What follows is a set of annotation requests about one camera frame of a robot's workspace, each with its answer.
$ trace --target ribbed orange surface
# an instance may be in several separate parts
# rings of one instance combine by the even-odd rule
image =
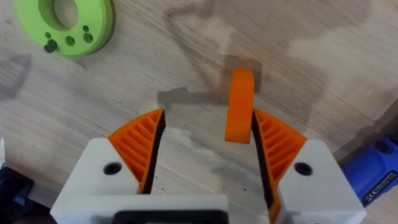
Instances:
[[[277,187],[283,174],[304,145],[306,138],[283,121],[260,110],[254,110],[262,140],[263,158],[266,162],[274,203],[269,208],[269,219],[274,223],[280,201]]]
[[[142,193],[150,166],[155,135],[163,109],[141,115],[108,137],[139,182]]]

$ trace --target orange 3d printed part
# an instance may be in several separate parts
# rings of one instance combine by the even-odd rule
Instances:
[[[280,210],[279,181],[304,145],[306,138],[283,121],[253,110],[252,131],[256,141],[262,185],[269,220],[275,223]]]
[[[246,68],[235,68],[229,94],[225,141],[250,143],[253,97],[253,71]]]
[[[139,116],[108,139],[139,183],[140,194],[149,194],[154,181],[157,152],[166,127],[163,109]]]

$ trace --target black screw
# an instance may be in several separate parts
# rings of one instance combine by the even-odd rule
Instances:
[[[54,52],[57,49],[57,47],[58,47],[57,42],[55,40],[51,39],[47,42],[47,45],[44,46],[44,50],[47,53],[51,54],[52,52]]]
[[[294,169],[301,175],[312,175],[312,168],[304,162],[294,164]]]
[[[114,175],[117,174],[122,169],[122,164],[118,162],[112,162],[105,166],[104,173],[106,175]]]

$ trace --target screw hole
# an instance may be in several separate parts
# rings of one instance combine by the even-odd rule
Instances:
[[[84,31],[84,32],[88,32],[89,30],[90,30],[90,29],[88,28],[88,26],[86,26],[86,25],[83,26],[83,31]]]
[[[85,34],[83,35],[83,40],[84,40],[87,44],[90,44],[90,43],[92,43],[92,41],[94,40],[94,38],[93,38],[93,36],[92,36],[91,34],[85,33]]]
[[[53,39],[50,39],[49,41],[47,41],[47,45],[46,46],[44,46],[44,50],[47,52],[47,53],[52,53],[52,52],[54,52],[56,49],[58,48],[58,44],[57,44],[57,42],[55,41],[55,40],[53,40]]]
[[[122,164],[119,162],[112,162],[105,166],[104,174],[106,175],[114,175],[117,174],[122,169]]]
[[[75,39],[71,36],[67,36],[67,38],[65,38],[65,42],[67,43],[68,46],[71,47],[75,45]]]
[[[294,169],[301,175],[312,175],[312,168],[310,167],[310,165],[304,162],[298,162],[294,164]]]

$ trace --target wooden surface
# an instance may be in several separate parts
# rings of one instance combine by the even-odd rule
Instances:
[[[254,141],[224,142],[233,67],[254,106],[347,158],[397,125],[396,0],[115,0],[95,54],[46,54],[0,2],[0,136],[7,161],[59,189],[91,138],[164,107],[156,194],[229,195],[231,223],[267,223]],[[396,223],[398,189],[364,223]]]

